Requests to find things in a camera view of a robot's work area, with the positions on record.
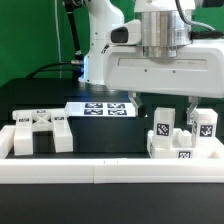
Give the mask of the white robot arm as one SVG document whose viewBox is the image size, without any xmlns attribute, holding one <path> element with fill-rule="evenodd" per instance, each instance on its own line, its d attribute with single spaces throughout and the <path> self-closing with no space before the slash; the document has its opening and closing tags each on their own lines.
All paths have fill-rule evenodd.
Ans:
<svg viewBox="0 0 224 224">
<path fill-rule="evenodd" d="M 195 0 L 135 0 L 126 23 L 110 0 L 84 0 L 92 46 L 80 81 L 123 90 L 138 116 L 140 93 L 224 98 L 224 38 L 205 24 L 194 32 Z"/>
</svg>

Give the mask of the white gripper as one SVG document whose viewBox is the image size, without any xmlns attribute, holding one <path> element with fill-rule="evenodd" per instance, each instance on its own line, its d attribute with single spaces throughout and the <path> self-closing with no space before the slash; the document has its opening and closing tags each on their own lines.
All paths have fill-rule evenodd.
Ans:
<svg viewBox="0 0 224 224">
<path fill-rule="evenodd" d="M 104 82 L 109 89 L 129 91 L 137 117 L 146 115 L 138 92 L 190 96 L 191 125 L 199 97 L 224 98 L 224 43 L 193 43 L 174 58 L 149 58 L 141 47 L 113 46 L 105 53 Z"/>
</svg>

